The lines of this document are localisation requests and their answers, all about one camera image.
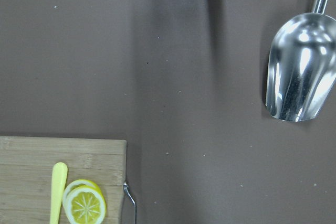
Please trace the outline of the metal ice scoop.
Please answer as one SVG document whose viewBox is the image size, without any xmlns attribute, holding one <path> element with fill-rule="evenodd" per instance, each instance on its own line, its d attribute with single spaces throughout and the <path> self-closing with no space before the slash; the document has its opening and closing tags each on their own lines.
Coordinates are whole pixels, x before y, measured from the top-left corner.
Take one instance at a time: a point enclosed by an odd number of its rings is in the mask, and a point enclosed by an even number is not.
<svg viewBox="0 0 336 224">
<path fill-rule="evenodd" d="M 335 19 L 324 13 L 328 0 L 288 20 L 269 53 L 266 101 L 276 119 L 314 119 L 335 84 Z"/>
</svg>

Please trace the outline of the lemon slice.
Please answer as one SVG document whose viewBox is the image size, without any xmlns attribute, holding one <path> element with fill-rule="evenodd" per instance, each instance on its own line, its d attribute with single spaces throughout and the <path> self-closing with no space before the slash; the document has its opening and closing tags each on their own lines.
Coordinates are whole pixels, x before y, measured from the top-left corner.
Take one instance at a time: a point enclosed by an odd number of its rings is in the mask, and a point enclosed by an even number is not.
<svg viewBox="0 0 336 224">
<path fill-rule="evenodd" d="M 107 212 L 102 193 L 86 185 L 79 186 L 68 194 L 64 209 L 71 224 L 100 224 Z"/>
<path fill-rule="evenodd" d="M 72 181 L 70 184 L 68 184 L 64 190 L 63 197 L 62 197 L 62 204 L 64 205 L 66 202 L 66 199 L 68 197 L 68 194 L 74 190 L 75 188 L 79 186 L 89 186 L 94 189 L 96 189 L 99 193 L 101 193 L 100 187 L 93 181 L 88 180 L 88 179 L 78 179 Z"/>
</svg>

